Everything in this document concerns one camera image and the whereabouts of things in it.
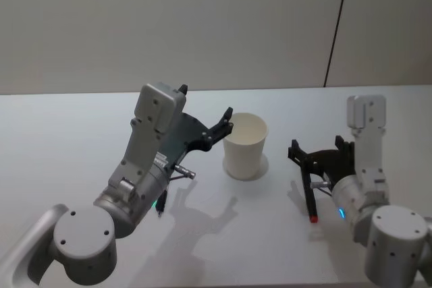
cable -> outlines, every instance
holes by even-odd
[[[177,179],[183,179],[183,178],[186,178],[186,176],[185,175],[178,175],[177,177],[169,178],[169,180],[171,181],[171,180],[177,180]]]
[[[329,192],[326,192],[325,190],[321,189],[321,188],[317,188],[320,192],[323,192],[324,194],[328,195],[331,197],[331,194]]]
[[[159,217],[162,216],[163,211],[165,210],[165,204],[167,202],[168,191],[164,190],[159,198],[157,198],[156,202],[156,211]]]

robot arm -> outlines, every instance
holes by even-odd
[[[0,261],[0,287],[35,288],[53,260],[80,285],[104,281],[117,262],[115,239],[131,234],[166,190],[191,150],[208,151],[231,133],[229,108],[211,129],[182,113],[187,86],[142,88],[131,120],[132,135],[108,186],[84,210],[57,205],[48,210]]]
[[[306,154],[293,140],[288,150],[288,158],[302,170],[310,220],[317,222],[313,189],[327,188],[353,240],[367,249],[364,271],[374,284],[409,287],[419,269],[432,285],[431,227],[412,210],[389,204],[382,169],[384,97],[350,97],[347,116],[355,143],[336,136],[337,150]],[[324,181],[311,182],[311,173]]]

cup rim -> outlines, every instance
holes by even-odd
[[[260,138],[260,140],[255,141],[254,143],[248,143],[248,144],[237,143],[237,142],[232,141],[232,140],[230,140],[230,139],[228,138],[231,134],[228,135],[228,136],[226,136],[226,137],[224,137],[224,138],[223,138],[224,141],[229,142],[229,143],[232,143],[232,144],[235,144],[235,145],[238,145],[238,146],[250,146],[250,145],[256,145],[256,144],[262,142],[262,141],[263,141],[263,140],[264,140],[264,139],[269,135],[269,126],[267,125],[267,123],[265,122],[265,120],[262,119],[261,117],[259,117],[258,115],[255,115],[255,114],[252,114],[252,113],[243,113],[243,112],[234,113],[233,116],[234,116],[234,115],[249,115],[249,116],[253,116],[253,117],[258,117],[258,119],[260,119],[260,120],[264,123],[264,125],[265,125],[265,133],[264,133],[264,135]]]

white table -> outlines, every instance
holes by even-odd
[[[430,215],[432,86],[190,92],[185,112],[208,126],[228,106],[260,115],[269,126],[269,169],[237,181],[222,169],[221,144],[189,154],[183,165],[197,172],[196,182],[173,182],[163,217],[151,210],[117,241],[117,268],[97,287],[370,287],[364,250],[330,198],[317,194],[319,223],[309,223],[300,170],[287,159],[294,138],[308,152],[333,148],[337,134],[352,139],[352,94],[387,97],[383,164],[391,201]],[[53,204],[92,204],[124,153],[137,96],[0,97],[1,253]],[[43,287],[77,285],[56,263]]]

white paper cup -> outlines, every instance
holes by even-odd
[[[267,124],[250,113],[236,113],[230,122],[232,133],[223,139],[225,169],[236,179],[249,179],[259,171]]]

